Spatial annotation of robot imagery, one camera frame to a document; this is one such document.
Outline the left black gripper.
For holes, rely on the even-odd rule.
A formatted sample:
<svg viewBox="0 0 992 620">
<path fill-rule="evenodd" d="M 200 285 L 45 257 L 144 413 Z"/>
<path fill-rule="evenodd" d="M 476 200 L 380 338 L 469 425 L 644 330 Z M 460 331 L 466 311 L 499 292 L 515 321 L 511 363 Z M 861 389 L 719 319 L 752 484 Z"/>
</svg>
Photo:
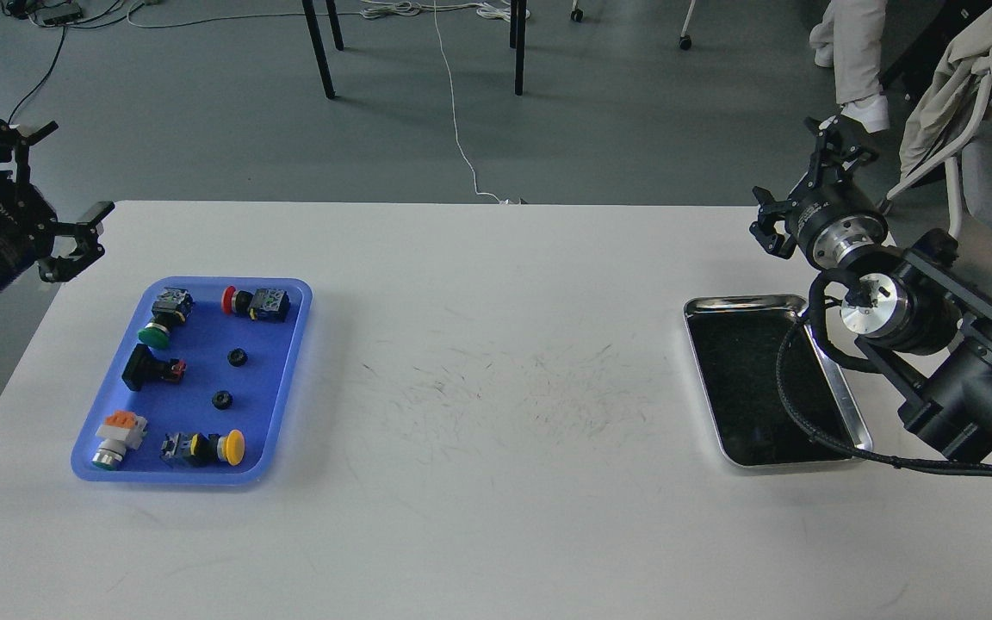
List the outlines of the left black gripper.
<svg viewBox="0 0 992 620">
<path fill-rule="evenodd" d="M 99 242 L 102 221 L 115 209 L 114 201 L 96 201 L 83 222 L 59 222 L 39 189 L 30 184 L 31 146 L 59 129 L 56 121 L 44 126 L 11 125 L 0 119 L 0 164 L 15 164 L 15 176 L 0 177 L 0 293 L 32 264 L 43 282 L 70 282 L 105 255 Z M 59 237 L 75 246 L 54 256 Z"/>
</svg>

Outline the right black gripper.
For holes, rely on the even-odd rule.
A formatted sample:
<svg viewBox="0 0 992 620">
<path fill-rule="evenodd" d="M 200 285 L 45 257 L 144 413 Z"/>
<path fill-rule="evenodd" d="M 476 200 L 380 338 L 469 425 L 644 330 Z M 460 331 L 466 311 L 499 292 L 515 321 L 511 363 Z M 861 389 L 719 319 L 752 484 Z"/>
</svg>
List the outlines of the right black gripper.
<svg viewBox="0 0 992 620">
<path fill-rule="evenodd" d="M 799 246 L 812 267 L 831 270 L 863 247 L 884 244 L 889 234 L 884 216 L 851 181 L 858 166 L 877 161 L 879 149 L 851 117 L 806 117 L 804 126 L 815 137 L 804 181 L 783 200 L 753 187 L 757 216 L 749 232 L 768 255 L 789 259 Z"/>
</svg>

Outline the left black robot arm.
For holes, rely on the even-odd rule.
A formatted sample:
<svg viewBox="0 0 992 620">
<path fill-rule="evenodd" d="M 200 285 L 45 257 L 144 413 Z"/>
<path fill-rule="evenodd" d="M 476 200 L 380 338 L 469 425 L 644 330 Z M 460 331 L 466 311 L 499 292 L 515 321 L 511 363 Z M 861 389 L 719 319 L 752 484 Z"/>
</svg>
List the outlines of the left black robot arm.
<svg viewBox="0 0 992 620">
<path fill-rule="evenodd" d="M 0 294 L 28 267 L 39 267 L 43 282 L 69 282 L 105 255 L 99 242 L 112 201 L 99 201 L 83 222 L 60 222 L 58 213 L 31 182 L 30 149 L 58 130 L 0 119 Z"/>
</svg>

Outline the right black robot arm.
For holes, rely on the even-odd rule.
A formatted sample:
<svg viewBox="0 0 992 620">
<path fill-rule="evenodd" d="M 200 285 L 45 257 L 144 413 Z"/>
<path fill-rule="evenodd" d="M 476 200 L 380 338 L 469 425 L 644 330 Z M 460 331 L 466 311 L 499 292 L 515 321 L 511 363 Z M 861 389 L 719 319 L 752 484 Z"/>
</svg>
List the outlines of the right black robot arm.
<svg viewBox="0 0 992 620">
<path fill-rule="evenodd" d="M 808 118 L 815 137 L 796 187 L 776 199 L 753 189 L 749 227 L 767 254 L 802 251 L 816 275 L 808 303 L 779 346 L 777 392 L 810 441 L 892 468 L 992 478 L 992 298 L 953 275 L 958 243 L 930 229 L 909 247 L 887 244 L 889 225 L 853 181 L 877 149 L 861 123 Z M 786 353 L 807 332 L 839 368 L 884 376 L 904 398 L 905 431 L 936 460 L 878 454 L 834 438 L 796 408 L 787 392 Z"/>
</svg>

